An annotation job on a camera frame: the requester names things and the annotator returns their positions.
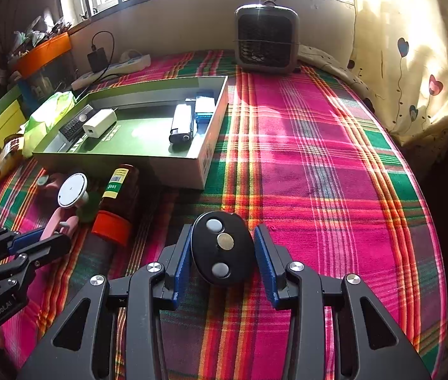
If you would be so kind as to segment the pink clip holder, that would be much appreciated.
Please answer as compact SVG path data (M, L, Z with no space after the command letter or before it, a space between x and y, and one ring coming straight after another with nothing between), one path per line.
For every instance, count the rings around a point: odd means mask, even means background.
M55 233L61 233L72 238L77 230L78 222L75 208L57 208L41 233L40 241L51 237Z

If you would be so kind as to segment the black oval device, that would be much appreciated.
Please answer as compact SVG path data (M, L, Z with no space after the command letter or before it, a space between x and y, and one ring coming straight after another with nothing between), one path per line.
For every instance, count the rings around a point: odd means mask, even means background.
M215 286L243 282L256 261L246 223L239 215L224 211L196 218L190 231L190 251L199 275Z

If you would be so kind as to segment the pink mint round gadget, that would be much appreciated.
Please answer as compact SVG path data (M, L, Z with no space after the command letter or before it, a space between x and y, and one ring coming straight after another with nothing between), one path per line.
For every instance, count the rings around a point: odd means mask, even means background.
M39 193L47 196L56 196L64 183L66 176L62 173L44 173L36 181L36 188Z

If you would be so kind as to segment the white disc green base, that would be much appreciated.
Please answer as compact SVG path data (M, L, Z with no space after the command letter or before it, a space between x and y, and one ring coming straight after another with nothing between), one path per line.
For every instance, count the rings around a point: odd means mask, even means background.
M89 181L84 173L74 173L62 183L57 201L63 221L76 216L82 223L91 223L97 215L101 195L88 191Z

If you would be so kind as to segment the brown bottle red cap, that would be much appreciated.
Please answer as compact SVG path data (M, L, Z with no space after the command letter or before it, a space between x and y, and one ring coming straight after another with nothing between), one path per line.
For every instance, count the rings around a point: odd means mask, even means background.
M132 233L139 194L139 170L128 164L112 173L101 196L98 212L91 229L92 235L127 246Z

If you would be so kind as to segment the black bar device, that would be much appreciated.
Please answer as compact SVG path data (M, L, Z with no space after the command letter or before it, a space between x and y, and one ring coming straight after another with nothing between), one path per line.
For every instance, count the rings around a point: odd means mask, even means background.
M172 117L169 141L173 145L190 143L194 136L194 113L187 103L178 104Z

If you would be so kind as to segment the white charger cube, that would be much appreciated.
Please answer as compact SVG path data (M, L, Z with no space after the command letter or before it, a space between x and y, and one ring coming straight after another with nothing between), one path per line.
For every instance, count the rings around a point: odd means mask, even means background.
M117 115L113 109L101 109L83 124L83 130L89 138L98 139L116 122Z

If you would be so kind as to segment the blue rectangular case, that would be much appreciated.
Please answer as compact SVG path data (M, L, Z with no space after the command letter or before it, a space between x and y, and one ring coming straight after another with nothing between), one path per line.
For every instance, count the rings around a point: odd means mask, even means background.
M197 124L207 124L215 113L216 103L212 91L202 91L196 94L195 121Z

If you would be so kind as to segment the snack chip bag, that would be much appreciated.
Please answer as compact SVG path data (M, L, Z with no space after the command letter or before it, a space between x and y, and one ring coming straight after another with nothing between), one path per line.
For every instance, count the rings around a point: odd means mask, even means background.
M3 149L0 152L0 182L22 162L23 147L23 134L13 134L4 139Z

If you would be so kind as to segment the plaid pink green cloth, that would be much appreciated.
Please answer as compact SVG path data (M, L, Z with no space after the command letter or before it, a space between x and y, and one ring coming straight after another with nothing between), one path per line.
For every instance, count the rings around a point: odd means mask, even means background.
M245 72L219 50L156 58L96 91L215 75L229 76L229 104L204 191L144 191L125 248L85 242L82 226L71 253L38 271L28 306L0 329L4 375L16 377L91 276L133 274L176 242L182 225L223 209L249 229L267 225L276 244L322 275L364 278L435 378L448 320L435 226L407 161L344 82L304 64L289 76ZM36 186L45 173L30 160L0 183L0 226L24 232L47 222L54 199ZM161 318L170 379L282 378L289 314L273 309L257 269L229 289L194 274L181 306Z

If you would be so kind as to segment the green tissue pack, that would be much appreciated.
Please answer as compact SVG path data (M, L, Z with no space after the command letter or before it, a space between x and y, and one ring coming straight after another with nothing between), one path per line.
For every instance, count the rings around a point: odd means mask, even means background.
M47 99L22 126L24 146L22 155L29 159L38 144L47 133L76 104L76 97L71 91L56 92Z

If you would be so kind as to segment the yellow green box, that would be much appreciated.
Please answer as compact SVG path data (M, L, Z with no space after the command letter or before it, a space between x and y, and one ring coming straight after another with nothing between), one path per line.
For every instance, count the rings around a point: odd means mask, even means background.
M4 139L15 134L26 122L21 105L22 92L17 85L0 99L0 149Z

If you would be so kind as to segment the black power adapter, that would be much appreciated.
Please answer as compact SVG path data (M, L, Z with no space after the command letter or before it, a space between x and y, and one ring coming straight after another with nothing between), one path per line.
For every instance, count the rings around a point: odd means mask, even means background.
M93 73L98 73L108 66L106 52L103 47L97 48L91 45L91 52L87 55L90 68Z

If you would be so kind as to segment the white power strip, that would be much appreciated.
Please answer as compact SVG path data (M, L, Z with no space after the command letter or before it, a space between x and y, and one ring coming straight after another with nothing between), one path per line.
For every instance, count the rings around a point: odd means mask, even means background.
M148 54L143 55L142 57L131 58L128 61L122 63L111 64L107 68L106 73L103 75L103 78L111 75L121 76L131 74L137 71L144 70L150 65L151 57ZM79 76L76 80L74 80L71 83L71 88L73 90L80 90L84 87L87 87L88 85L95 83L102 73L103 71L99 71L96 73L89 71L88 73L83 74L82 76Z

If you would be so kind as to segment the small beige desk fan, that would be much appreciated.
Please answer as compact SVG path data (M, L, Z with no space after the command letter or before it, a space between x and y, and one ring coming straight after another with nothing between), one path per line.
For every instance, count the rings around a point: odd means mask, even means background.
M300 45L300 19L294 10L267 1L240 6L234 18L234 53L242 69L276 74L294 70Z

